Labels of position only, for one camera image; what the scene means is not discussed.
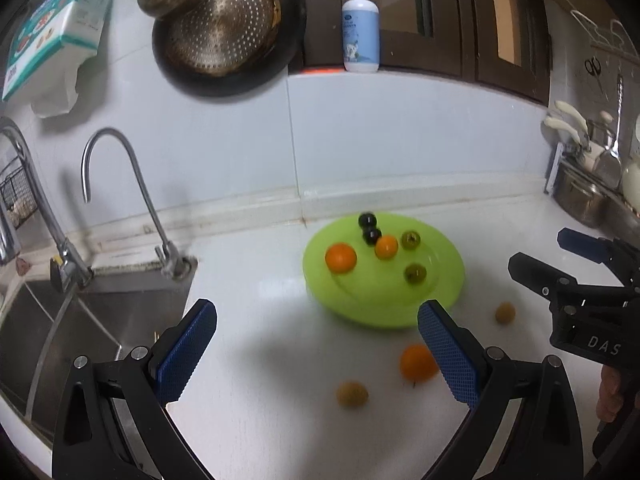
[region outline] human hand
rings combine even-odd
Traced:
[[[620,395],[622,376],[615,368],[604,365],[600,378],[602,380],[598,391],[596,414],[602,422],[613,422],[624,403],[624,399]],[[640,393],[636,395],[636,408],[640,408]]]

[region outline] plate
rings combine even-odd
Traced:
[[[437,229],[407,216],[379,213],[383,235],[400,241],[406,231],[416,231],[420,245],[412,251],[399,244],[398,254],[380,260],[362,238],[358,215],[347,216],[324,227],[306,246],[302,261],[311,294],[340,316],[375,328],[417,326],[418,308],[427,300],[438,300],[450,308],[465,281],[465,266],[455,246]],[[356,251],[357,263],[346,274],[333,274],[324,262],[326,250],[339,242]],[[421,264],[427,277],[420,285],[404,278],[409,264]]]

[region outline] blue label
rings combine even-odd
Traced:
[[[380,16],[370,10],[342,12],[345,63],[380,63]]]

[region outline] green and white package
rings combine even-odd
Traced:
[[[14,38],[2,100],[18,94],[43,118],[68,113],[78,99],[78,67],[98,53],[110,3],[45,0]]]

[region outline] faucet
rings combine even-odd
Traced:
[[[31,152],[20,129],[10,118],[0,117],[0,134],[9,139],[18,154],[38,209],[62,259],[61,265],[57,264],[53,258],[50,261],[49,271],[52,286],[61,294],[66,292],[74,282],[80,287],[87,286],[94,274],[81,258],[76,247],[65,237],[58,220],[53,215],[38,178]],[[4,201],[0,200],[0,265],[6,265],[13,260],[20,253],[20,249],[20,240],[18,240],[13,223],[7,215]]]
[[[84,147],[84,153],[82,154],[82,193],[84,194],[84,201],[89,203],[91,202],[91,184],[89,182],[89,162],[91,159],[91,153],[94,149],[95,143],[103,136],[112,136],[120,141],[120,143],[124,146],[124,149],[129,155],[129,160],[131,161],[131,165],[133,167],[133,173],[136,175],[136,180],[138,181],[138,186],[140,186],[140,192],[142,193],[142,198],[145,200],[146,208],[149,209],[149,214],[151,215],[154,224],[156,225],[156,229],[158,230],[158,234],[162,239],[162,247],[156,247],[156,254],[158,255],[158,259],[162,264],[162,274],[172,280],[180,280],[184,276],[186,276],[190,269],[190,263],[180,256],[178,249],[174,245],[174,243],[167,238],[166,233],[164,232],[164,228],[160,223],[160,219],[158,218],[158,213],[156,213],[156,208],[154,207],[153,202],[151,202],[151,197],[149,196],[148,190],[146,190],[145,179],[142,177],[142,172],[140,171],[140,165],[138,164],[138,158],[136,157],[136,152],[133,150],[133,146],[129,142],[129,139],[124,136],[124,134],[115,128],[103,128],[95,132],[91,138],[87,141],[86,146]]]

